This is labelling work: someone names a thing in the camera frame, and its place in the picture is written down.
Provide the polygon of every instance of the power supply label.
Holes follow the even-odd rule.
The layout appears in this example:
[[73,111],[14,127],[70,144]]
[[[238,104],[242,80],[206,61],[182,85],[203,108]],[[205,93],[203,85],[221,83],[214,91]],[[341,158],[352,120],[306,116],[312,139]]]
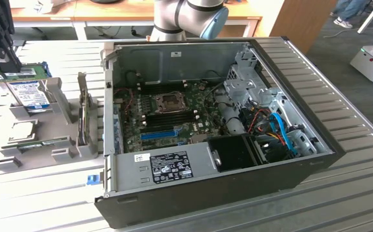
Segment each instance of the power supply label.
[[150,165],[155,184],[194,177],[186,151],[151,156]]

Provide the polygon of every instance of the floor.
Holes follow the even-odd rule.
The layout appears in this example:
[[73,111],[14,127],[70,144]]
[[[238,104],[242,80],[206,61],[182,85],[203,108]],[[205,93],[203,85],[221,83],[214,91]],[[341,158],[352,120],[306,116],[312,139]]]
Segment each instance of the floor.
[[[365,16],[358,16],[352,21],[353,25],[361,25]],[[73,28],[40,29],[50,40],[77,39]],[[130,27],[103,27],[103,29],[105,33],[115,39],[134,38]],[[135,27],[134,29],[138,34],[149,35],[153,27]],[[357,34],[356,31],[346,31],[334,38],[324,38],[324,36],[334,35],[342,29],[333,24],[333,19],[329,18],[308,57],[373,122],[373,82],[349,65],[361,46],[373,44],[373,29],[368,29],[364,34]],[[105,39],[105,37],[99,36],[95,28],[86,28],[86,30],[89,39]],[[31,28],[16,28],[14,40],[42,40],[42,34]]]

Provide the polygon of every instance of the sneaker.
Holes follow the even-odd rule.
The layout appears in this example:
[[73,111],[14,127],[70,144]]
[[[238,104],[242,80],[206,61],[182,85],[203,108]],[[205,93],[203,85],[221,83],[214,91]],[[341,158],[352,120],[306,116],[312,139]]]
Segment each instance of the sneaker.
[[334,20],[334,24],[342,26],[346,29],[353,28],[353,25],[348,21],[341,20],[340,17]]

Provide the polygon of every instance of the blue latch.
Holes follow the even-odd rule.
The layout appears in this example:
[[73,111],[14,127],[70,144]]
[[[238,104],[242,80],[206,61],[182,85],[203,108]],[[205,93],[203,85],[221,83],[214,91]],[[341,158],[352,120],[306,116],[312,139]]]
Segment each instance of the blue latch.
[[99,185],[101,184],[101,177],[99,175],[89,175],[89,181],[86,182],[87,185]]

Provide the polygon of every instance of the blue pcie slot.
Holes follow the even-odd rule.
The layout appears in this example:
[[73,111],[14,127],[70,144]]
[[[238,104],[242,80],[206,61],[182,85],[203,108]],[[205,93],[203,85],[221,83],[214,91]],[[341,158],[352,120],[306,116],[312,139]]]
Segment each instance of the blue pcie slot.
[[161,138],[167,138],[167,137],[177,137],[177,136],[178,136],[178,131],[177,130],[171,130],[171,131],[165,131],[165,132],[142,134],[141,135],[141,140],[161,139]]

